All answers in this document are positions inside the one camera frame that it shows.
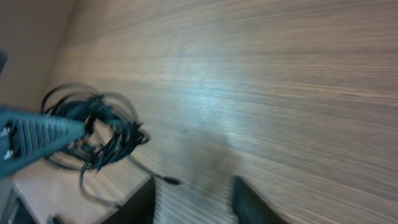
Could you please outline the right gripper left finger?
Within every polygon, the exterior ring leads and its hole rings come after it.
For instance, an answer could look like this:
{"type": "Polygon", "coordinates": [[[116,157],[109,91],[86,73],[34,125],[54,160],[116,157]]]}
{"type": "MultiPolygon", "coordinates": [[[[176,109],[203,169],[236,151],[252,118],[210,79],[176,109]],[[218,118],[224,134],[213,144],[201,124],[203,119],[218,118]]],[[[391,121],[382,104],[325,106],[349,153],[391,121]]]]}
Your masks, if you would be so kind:
{"type": "Polygon", "coordinates": [[[155,216],[155,179],[149,177],[132,196],[101,224],[153,224],[155,216]]]}

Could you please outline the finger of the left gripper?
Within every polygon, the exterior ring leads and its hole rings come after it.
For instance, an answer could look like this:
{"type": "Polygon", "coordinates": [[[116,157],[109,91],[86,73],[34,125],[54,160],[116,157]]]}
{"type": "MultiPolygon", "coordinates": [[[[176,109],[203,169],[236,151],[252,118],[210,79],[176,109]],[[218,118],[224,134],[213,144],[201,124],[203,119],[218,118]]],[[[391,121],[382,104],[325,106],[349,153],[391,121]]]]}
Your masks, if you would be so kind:
{"type": "Polygon", "coordinates": [[[1,178],[61,151],[84,135],[81,121],[1,108],[1,178]]]}

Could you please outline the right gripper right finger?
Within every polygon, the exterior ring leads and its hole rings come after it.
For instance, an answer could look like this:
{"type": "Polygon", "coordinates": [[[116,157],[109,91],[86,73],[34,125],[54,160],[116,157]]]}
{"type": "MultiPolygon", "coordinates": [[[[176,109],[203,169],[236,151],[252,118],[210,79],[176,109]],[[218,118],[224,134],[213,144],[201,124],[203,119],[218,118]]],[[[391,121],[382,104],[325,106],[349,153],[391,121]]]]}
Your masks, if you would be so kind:
{"type": "Polygon", "coordinates": [[[240,176],[233,177],[231,209],[239,224],[287,224],[240,176]]]}

